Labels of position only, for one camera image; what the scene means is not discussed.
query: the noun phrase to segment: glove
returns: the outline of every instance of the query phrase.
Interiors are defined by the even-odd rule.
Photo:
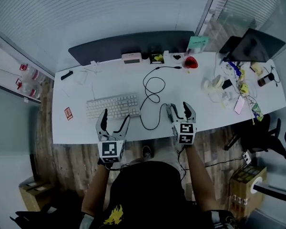
[[[99,161],[97,162],[97,164],[101,166],[105,166],[108,169],[110,169],[113,166],[113,163],[104,163],[101,158],[99,158]]]

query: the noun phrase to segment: computer screen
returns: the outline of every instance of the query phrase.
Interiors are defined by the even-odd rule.
[[[100,39],[69,48],[69,53],[81,65],[91,61],[103,62],[120,59],[122,54],[186,52],[193,31],[152,31]]]
[[[225,61],[267,62],[285,42],[261,31],[248,29],[240,43],[228,54]]]

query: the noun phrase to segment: office chair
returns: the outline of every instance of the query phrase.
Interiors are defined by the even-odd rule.
[[[229,150],[240,138],[240,143],[244,152],[268,152],[268,149],[272,149],[275,152],[283,155],[286,159],[286,150],[281,141],[278,139],[281,129],[281,120],[277,120],[275,129],[269,131],[269,127],[270,115],[268,114],[264,115],[261,122],[255,121],[255,125],[252,125],[252,120],[236,124],[236,135],[232,141],[225,146],[225,150]]]

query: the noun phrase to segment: shoe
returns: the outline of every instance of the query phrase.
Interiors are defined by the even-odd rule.
[[[152,158],[153,157],[152,150],[149,146],[143,147],[142,156],[143,156],[143,158]]]

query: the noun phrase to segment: white desk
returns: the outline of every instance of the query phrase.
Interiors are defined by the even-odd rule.
[[[198,131],[214,129],[226,125],[235,124],[251,118],[251,110],[245,103],[240,115],[231,109],[225,109],[220,103],[212,103],[210,98],[201,90],[201,84],[204,78],[212,80],[214,74],[221,74],[226,79],[230,78],[235,84],[234,77],[227,77],[222,70],[220,60],[215,60],[217,54],[214,52],[204,52],[193,55],[198,62],[197,69],[169,69],[163,68],[154,71],[148,76],[159,76],[166,82],[165,89],[159,93],[161,101],[154,104],[146,100],[141,116],[146,127],[153,128],[156,126],[159,118],[159,108],[163,103],[176,104],[180,114],[183,114],[183,101],[189,103],[196,111]],[[170,57],[164,58],[165,64],[149,64],[149,60],[141,64],[124,64],[121,60],[99,63],[98,65],[74,67],[73,75],[61,81],[61,76],[69,70],[61,71],[55,75],[53,105],[52,105],[52,129],[53,143],[55,144],[93,144],[98,142],[95,130],[97,119],[88,120],[86,117],[86,101],[93,99],[93,91],[96,98],[110,97],[119,94],[132,92],[139,93],[139,104],[145,99],[143,78],[157,66],[177,66],[170,61]],[[261,63],[270,70],[270,65],[274,66],[272,60],[267,63]],[[86,69],[97,71],[87,71],[88,75],[84,85],[76,83],[79,72]],[[281,83],[276,87],[275,82],[270,82],[263,87],[257,85],[257,76],[250,70],[246,70],[246,79],[250,90],[257,92],[255,98],[263,112],[270,113],[286,106],[286,100]],[[151,80],[149,88],[159,90],[162,88],[161,81]],[[69,107],[72,111],[73,118],[67,120],[64,110]],[[123,119],[108,120],[107,130],[112,132],[119,130]],[[145,140],[172,136],[172,126],[168,120],[165,108],[161,111],[161,121],[157,129],[148,131],[143,128],[140,118],[131,118],[127,141]]]

